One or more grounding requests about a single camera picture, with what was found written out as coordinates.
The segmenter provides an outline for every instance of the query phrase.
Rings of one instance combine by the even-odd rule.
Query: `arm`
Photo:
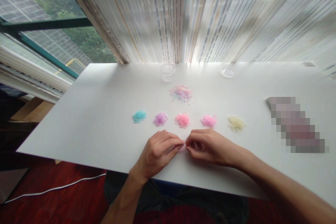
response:
[[[192,130],[186,144],[196,159],[246,173],[293,221],[336,223],[336,210],[327,202],[216,131]]]
[[[143,186],[169,164],[182,146],[183,141],[178,136],[165,130],[158,131],[149,138],[139,160],[130,170],[123,188],[101,223],[133,223]]]

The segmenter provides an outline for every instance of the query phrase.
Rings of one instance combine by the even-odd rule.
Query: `red floor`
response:
[[[61,162],[30,169],[9,199],[95,177],[104,170]],[[100,223],[108,209],[104,199],[104,176],[39,196],[22,197],[0,205],[0,223]],[[286,223],[275,206],[249,199],[248,223]]]

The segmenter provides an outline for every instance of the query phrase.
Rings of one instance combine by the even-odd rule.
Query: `glass pane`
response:
[[[72,77],[68,76],[66,73],[62,72],[56,66],[51,64],[49,61],[44,59],[42,56],[38,55],[37,53],[31,51],[25,45],[21,44],[16,39],[10,37],[9,35],[4,35],[0,33],[0,45],[20,56],[30,60],[31,62],[39,65],[40,67],[48,70],[51,73],[58,75],[59,77],[63,78],[64,80],[73,83],[74,80]]]
[[[8,22],[27,22],[85,14],[75,0],[0,0],[0,16]]]
[[[94,27],[24,32],[75,73],[90,63],[116,63],[116,59]]]

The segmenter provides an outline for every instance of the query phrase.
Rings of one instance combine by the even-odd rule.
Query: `left hand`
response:
[[[184,142],[175,134],[166,130],[156,132],[148,139],[139,160],[129,173],[139,183],[145,184],[169,164],[183,144]]]

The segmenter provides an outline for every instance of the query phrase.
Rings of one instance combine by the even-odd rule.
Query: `brick wall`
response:
[[[51,19],[34,0],[0,0],[0,16],[13,23]],[[27,31],[25,34],[63,64],[74,58],[85,66],[92,63],[61,29]],[[69,68],[78,74],[84,70],[76,61]]]

